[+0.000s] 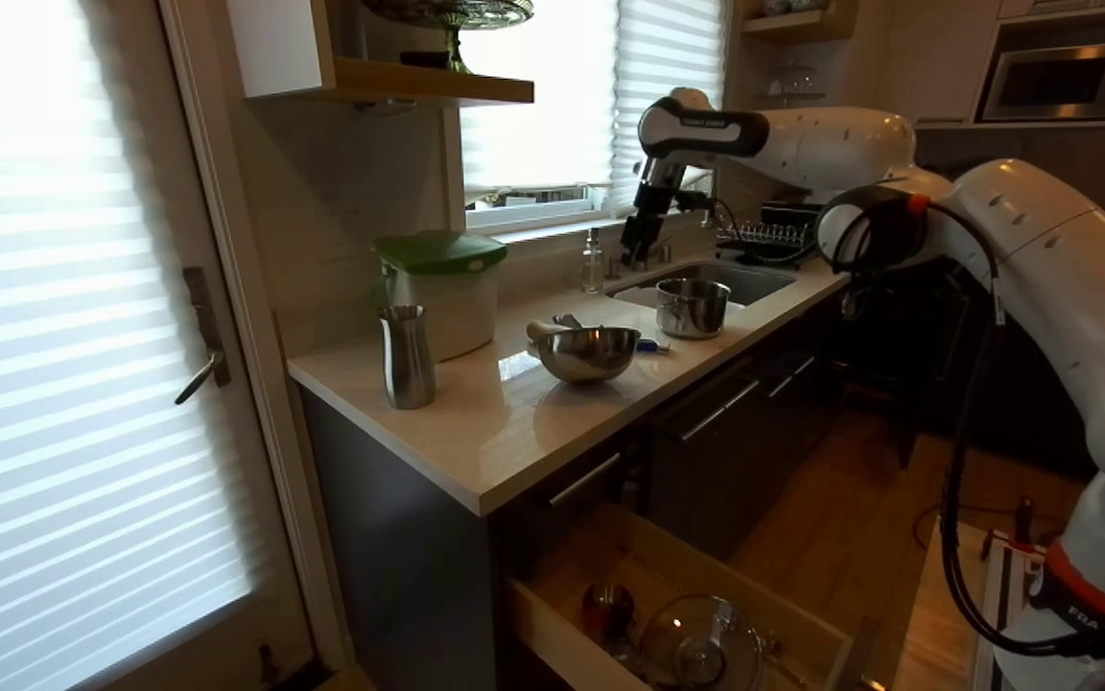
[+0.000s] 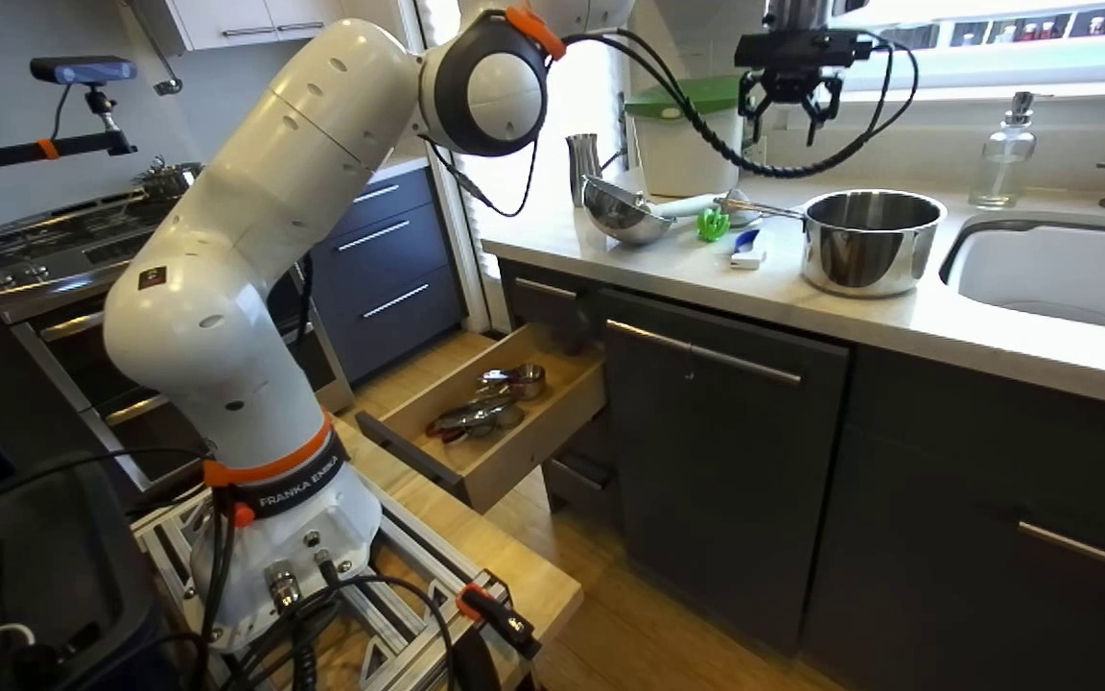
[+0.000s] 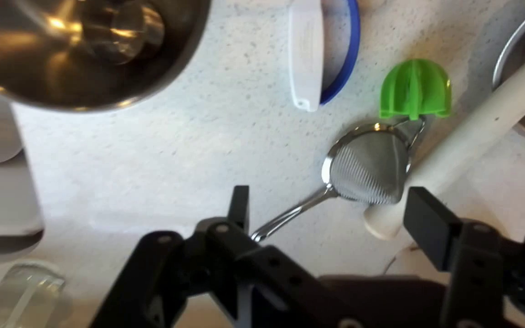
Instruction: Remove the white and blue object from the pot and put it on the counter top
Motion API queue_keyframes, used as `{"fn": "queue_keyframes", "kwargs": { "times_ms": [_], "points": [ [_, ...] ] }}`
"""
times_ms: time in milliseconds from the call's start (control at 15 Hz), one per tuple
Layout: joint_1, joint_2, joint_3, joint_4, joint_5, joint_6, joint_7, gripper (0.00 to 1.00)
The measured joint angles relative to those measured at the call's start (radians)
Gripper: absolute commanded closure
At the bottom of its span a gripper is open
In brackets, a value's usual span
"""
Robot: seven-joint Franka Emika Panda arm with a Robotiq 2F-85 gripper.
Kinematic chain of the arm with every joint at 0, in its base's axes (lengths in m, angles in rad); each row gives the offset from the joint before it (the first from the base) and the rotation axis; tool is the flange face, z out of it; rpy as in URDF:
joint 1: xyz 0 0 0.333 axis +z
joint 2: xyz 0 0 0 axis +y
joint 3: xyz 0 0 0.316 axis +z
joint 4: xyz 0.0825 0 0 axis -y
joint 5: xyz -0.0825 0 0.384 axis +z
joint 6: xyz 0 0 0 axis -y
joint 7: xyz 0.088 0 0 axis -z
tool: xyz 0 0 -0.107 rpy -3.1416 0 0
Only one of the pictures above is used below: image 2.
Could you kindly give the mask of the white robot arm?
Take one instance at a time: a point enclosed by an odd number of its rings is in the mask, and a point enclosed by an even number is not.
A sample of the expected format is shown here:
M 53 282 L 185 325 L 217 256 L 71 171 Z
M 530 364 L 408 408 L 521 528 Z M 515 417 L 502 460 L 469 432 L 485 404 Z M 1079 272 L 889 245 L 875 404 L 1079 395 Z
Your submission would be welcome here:
M 321 25 L 110 282 L 110 364 L 213 446 L 213 520 L 191 542 L 213 645 L 252 645 L 281 618 L 281 573 L 360 568 L 383 520 L 281 343 L 270 293 L 405 133 L 475 157 L 530 146 L 550 65 L 575 41 L 622 37 L 631 11 L 632 0 L 498 0 L 428 53 L 367 19 Z

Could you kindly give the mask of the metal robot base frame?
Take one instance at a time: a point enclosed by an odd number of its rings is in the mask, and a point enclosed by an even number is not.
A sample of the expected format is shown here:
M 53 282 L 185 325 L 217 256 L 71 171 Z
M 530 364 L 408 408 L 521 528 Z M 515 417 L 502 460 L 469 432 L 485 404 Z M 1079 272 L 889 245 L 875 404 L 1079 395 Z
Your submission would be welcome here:
M 217 691 L 506 691 L 530 678 L 536 627 L 511 583 L 424 526 L 397 497 L 364 564 L 330 558 L 321 528 L 260 573 L 260 609 L 217 622 Z

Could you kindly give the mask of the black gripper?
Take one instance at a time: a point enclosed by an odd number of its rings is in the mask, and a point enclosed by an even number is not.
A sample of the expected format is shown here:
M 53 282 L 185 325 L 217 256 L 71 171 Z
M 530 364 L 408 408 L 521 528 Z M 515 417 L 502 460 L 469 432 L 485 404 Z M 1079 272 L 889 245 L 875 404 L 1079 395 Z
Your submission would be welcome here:
M 819 139 L 839 111 L 839 70 L 865 57 L 865 37 L 838 29 L 830 23 L 834 6 L 838 0 L 767 0 L 759 29 L 736 37 L 736 111 L 749 124 L 749 139 L 764 133 L 764 111 L 772 102 L 804 102 L 810 117 L 806 139 Z

